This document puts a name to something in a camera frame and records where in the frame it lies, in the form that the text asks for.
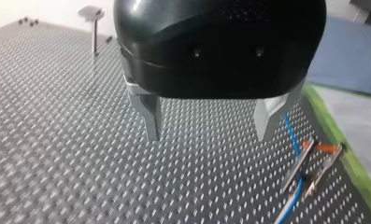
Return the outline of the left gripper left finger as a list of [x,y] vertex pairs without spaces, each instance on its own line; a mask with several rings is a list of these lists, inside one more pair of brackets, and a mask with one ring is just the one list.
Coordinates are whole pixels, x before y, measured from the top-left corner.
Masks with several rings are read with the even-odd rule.
[[121,56],[121,62],[131,104],[144,120],[148,139],[150,141],[159,141],[162,128],[160,97],[146,91],[132,79],[129,61],[124,56]]

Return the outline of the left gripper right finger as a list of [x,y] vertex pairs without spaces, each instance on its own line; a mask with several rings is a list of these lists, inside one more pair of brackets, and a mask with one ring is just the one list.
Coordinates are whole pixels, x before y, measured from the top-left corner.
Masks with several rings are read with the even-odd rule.
[[274,136],[280,118],[298,103],[304,84],[303,79],[285,94],[256,100],[253,120],[259,141],[267,141]]

